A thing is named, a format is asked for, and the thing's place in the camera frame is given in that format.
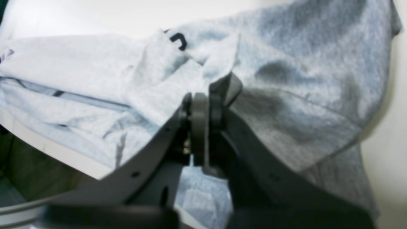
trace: screw hole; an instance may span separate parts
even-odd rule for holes
[[[135,177],[138,177],[139,175],[140,175],[139,172],[134,172],[131,174],[131,177],[135,178]]]

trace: robotic arm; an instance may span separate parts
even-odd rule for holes
[[[172,209],[193,154],[203,172],[227,178],[228,229],[373,229],[366,210],[309,183],[280,162],[228,106],[242,89],[232,74],[209,97],[187,94],[153,139],[103,180],[44,206],[37,228],[178,229]]]

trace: clothing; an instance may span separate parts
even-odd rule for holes
[[[0,57],[1,105],[34,131],[117,167],[151,139],[186,93],[207,93],[211,82],[233,72],[243,92],[231,109],[271,152],[310,182],[377,215],[357,137],[379,108],[391,40],[400,29],[390,0],[297,0],[144,40],[12,40]],[[169,39],[177,33],[185,51]],[[187,180],[180,187],[194,191],[183,197],[207,193],[206,181]],[[216,207],[228,200],[209,195],[215,207],[205,209],[228,215],[230,209]],[[194,216],[224,226],[212,214]]]

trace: white background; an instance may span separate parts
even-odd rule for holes
[[[289,0],[10,0],[0,30],[0,48],[9,38],[119,33],[134,38],[179,24],[231,15]],[[394,0],[407,26],[407,1]],[[378,201],[380,229],[407,229],[407,35],[392,45],[388,90],[380,112],[361,137],[365,169]],[[45,153],[95,178],[104,165],[26,129],[0,109],[0,123]]]

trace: gray fabric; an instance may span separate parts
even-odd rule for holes
[[[207,228],[225,228],[233,210],[227,180],[204,175],[201,167],[183,169],[175,203]]]
[[[390,0],[297,0],[140,41],[117,35],[12,40],[1,55],[0,98],[34,131],[114,167],[148,142],[187,92],[207,92],[233,72],[244,91],[231,108],[270,151],[376,215],[357,137],[382,100],[391,40],[400,29]],[[176,33],[187,40],[184,52],[168,39]],[[219,206],[229,200],[206,195],[203,175],[202,185],[190,186],[192,174],[184,170],[180,187],[193,191],[183,189],[177,200],[200,193],[213,199],[205,209],[228,215]],[[190,212],[222,226],[213,214]]]

